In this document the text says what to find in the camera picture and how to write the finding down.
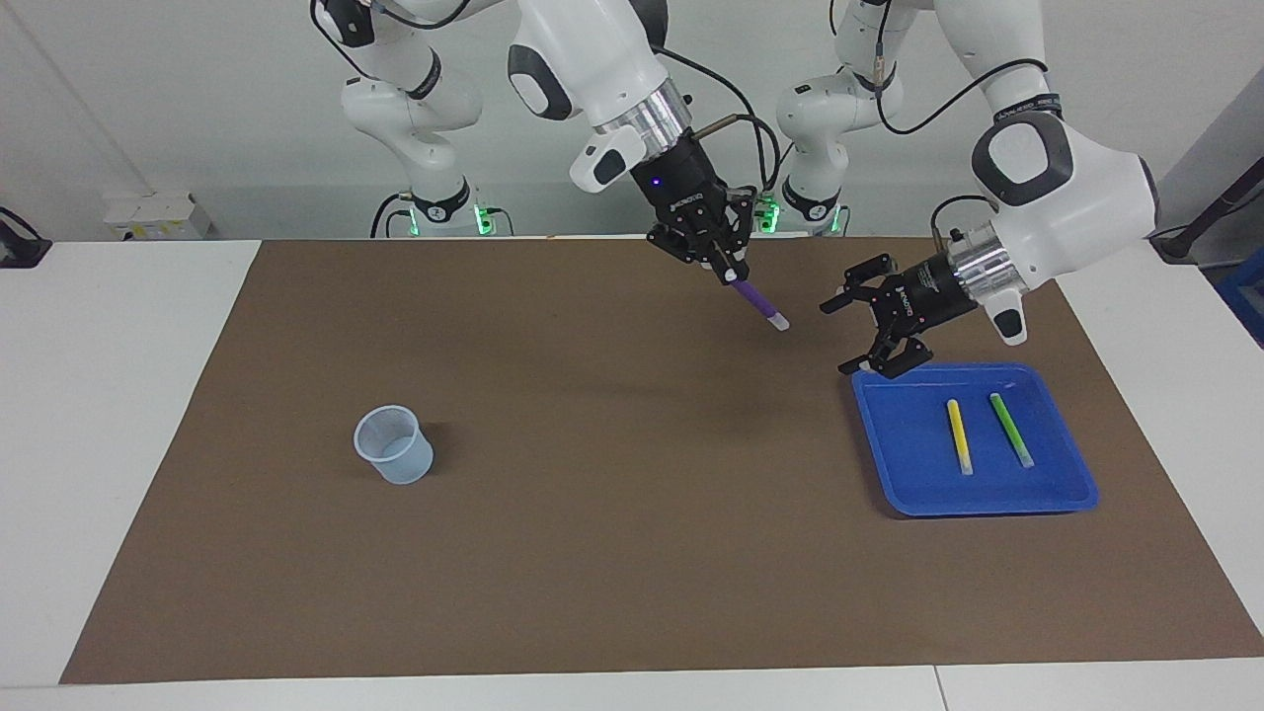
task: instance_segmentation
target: plastic cup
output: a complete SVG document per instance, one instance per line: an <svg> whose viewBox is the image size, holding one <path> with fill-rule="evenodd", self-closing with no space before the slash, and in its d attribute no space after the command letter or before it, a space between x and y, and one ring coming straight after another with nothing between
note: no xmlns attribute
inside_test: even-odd
<svg viewBox="0 0 1264 711"><path fill-rule="evenodd" d="M435 463L435 449L421 434L417 416L398 405L378 407L360 420L355 453L397 486L416 482Z"/></svg>

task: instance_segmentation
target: blue tray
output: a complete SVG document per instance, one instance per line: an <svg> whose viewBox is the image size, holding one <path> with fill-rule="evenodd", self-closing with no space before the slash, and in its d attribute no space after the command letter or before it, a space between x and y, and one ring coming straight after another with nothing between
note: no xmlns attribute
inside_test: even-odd
<svg viewBox="0 0 1264 711"><path fill-rule="evenodd" d="M923 366L852 387L887 500L908 516L1059 514L1097 506L1097 485L1040 376L1020 364ZM988 395L1000 392L1035 467L1024 469ZM948 400L966 423L973 476L957 463Z"/></svg>

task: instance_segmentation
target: purple marker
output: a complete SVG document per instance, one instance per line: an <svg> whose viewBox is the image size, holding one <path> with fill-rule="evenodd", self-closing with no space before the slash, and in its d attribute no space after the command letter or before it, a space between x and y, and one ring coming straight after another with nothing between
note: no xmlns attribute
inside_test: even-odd
<svg viewBox="0 0 1264 711"><path fill-rule="evenodd" d="M731 283L731 286L736 288L738 294L746 297L746 300L751 302L751 306L758 309L760 314L763 314L763 318L767 319L769 323L772 324L777 330L790 330L790 321L781 315L781 311L779 311L777 307L774 306L771 301L769 301L767 299L763 297L762 294L760 294L760 290L751 286L750 282L734 281Z"/></svg>

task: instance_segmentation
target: white table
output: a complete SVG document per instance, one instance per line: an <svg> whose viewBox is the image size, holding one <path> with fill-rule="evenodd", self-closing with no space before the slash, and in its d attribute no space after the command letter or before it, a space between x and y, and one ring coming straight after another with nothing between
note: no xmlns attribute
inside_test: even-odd
<svg viewBox="0 0 1264 711"><path fill-rule="evenodd" d="M63 243L0 272L0 708L1264 708L1264 659L57 688L258 247ZM1264 626L1264 352L1144 243L1060 283Z"/></svg>

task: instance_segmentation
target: yellow marker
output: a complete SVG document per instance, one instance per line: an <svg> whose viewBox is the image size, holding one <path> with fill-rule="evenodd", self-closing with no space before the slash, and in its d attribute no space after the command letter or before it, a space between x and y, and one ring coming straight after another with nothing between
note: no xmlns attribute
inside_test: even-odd
<svg viewBox="0 0 1264 711"><path fill-rule="evenodd" d="M952 423L952 439L957 444L957 461L961 462L961 473L975 476L975 464L969 461L969 443L966 442L966 423L961 419L961 405L956 400L948 401L948 420Z"/></svg>

